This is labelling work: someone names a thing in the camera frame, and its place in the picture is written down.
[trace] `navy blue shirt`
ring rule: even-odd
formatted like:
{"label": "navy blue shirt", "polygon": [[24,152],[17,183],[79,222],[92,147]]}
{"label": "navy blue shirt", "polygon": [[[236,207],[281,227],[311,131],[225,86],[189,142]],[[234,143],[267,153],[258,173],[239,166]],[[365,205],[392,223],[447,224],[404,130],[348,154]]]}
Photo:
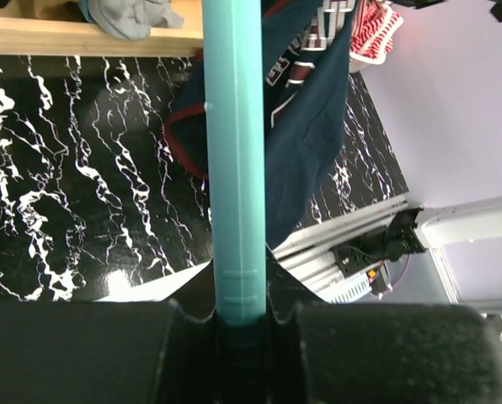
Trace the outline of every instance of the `navy blue shirt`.
{"label": "navy blue shirt", "polygon": [[[266,241],[279,246],[305,213],[343,144],[354,2],[263,1]],[[195,64],[165,136],[207,178],[204,71]]]}

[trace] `marble pattern backdrop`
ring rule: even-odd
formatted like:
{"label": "marble pattern backdrop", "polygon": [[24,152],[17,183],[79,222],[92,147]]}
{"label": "marble pattern backdrop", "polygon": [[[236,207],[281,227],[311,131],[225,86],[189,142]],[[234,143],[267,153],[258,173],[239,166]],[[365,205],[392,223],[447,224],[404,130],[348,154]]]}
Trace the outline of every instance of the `marble pattern backdrop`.
{"label": "marble pattern backdrop", "polygon": [[[207,184],[163,139],[187,59],[0,56],[0,301],[93,300],[211,257]],[[360,75],[307,227],[407,190]]]}

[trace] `maroon trim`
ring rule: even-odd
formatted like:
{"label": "maroon trim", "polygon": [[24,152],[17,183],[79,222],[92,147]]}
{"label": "maroon trim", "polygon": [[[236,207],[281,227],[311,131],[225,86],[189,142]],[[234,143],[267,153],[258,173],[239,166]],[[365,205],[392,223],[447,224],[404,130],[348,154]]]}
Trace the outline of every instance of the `maroon trim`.
{"label": "maroon trim", "polygon": [[271,17],[272,15],[278,13],[283,7],[285,7],[290,3],[292,3],[292,0],[278,0],[277,2],[275,2],[275,4],[273,4],[270,8],[268,8],[268,11],[264,13],[262,18],[267,19],[268,17]]}
{"label": "maroon trim", "polygon": [[[283,7],[285,7],[287,4],[290,4],[292,0],[278,0],[275,2],[274,5],[272,5],[266,13],[262,16],[263,19],[266,19],[268,17],[271,17],[275,13],[278,13]],[[195,53],[195,59],[197,61],[203,61],[204,60],[204,51],[202,49],[197,49]],[[193,163],[193,160],[191,160],[190,156],[185,152],[185,149],[182,147],[178,139],[173,135],[173,132],[171,130],[171,126],[173,123],[178,122],[179,120],[184,120],[186,118],[189,118],[190,116],[194,115],[199,115],[199,114],[205,114],[204,110],[204,105],[203,104],[196,104],[196,105],[191,105],[190,107],[184,108],[174,114],[171,114],[168,117],[167,125],[165,126],[165,140],[168,143],[168,146],[170,147],[172,153],[176,157],[176,159],[184,166],[184,168],[191,174],[194,175],[195,177],[202,178],[202,179],[208,179],[208,174],[205,174],[201,172],[197,166]]]}
{"label": "maroon trim", "polygon": [[202,49],[197,49],[195,53],[196,61],[204,61],[204,51]]}
{"label": "maroon trim", "polygon": [[196,104],[191,105],[188,108],[184,108],[174,114],[171,114],[168,117],[168,122],[165,127],[165,140],[167,141],[168,146],[170,147],[176,159],[191,175],[202,179],[208,179],[208,174],[203,173],[197,168],[197,166],[193,163],[193,160],[191,160],[190,156],[185,152],[185,149],[182,147],[178,139],[176,139],[176,137],[173,135],[171,128],[172,124],[178,122],[179,120],[184,120],[186,118],[189,118],[190,116],[204,113],[204,105]]}

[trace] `white wall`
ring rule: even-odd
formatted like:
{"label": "white wall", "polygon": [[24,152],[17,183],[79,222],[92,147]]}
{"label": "white wall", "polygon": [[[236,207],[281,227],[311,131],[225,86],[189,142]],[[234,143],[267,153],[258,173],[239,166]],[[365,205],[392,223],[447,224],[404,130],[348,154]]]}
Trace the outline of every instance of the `white wall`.
{"label": "white wall", "polygon": [[[502,195],[502,24],[492,5],[398,8],[392,54],[364,70],[411,197],[427,206]],[[502,240],[444,252],[463,299],[502,299]]]}

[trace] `printed lettering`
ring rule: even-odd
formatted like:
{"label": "printed lettering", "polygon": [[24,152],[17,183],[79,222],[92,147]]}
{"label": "printed lettering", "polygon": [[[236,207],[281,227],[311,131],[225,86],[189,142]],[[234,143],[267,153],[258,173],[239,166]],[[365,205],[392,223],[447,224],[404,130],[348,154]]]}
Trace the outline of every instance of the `printed lettering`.
{"label": "printed lettering", "polygon": [[275,65],[271,68],[270,72],[268,73],[268,77],[266,78],[266,82],[271,86],[274,87],[274,85],[277,83],[279,78],[283,75],[283,72],[290,66],[291,63],[284,57],[280,57]]}

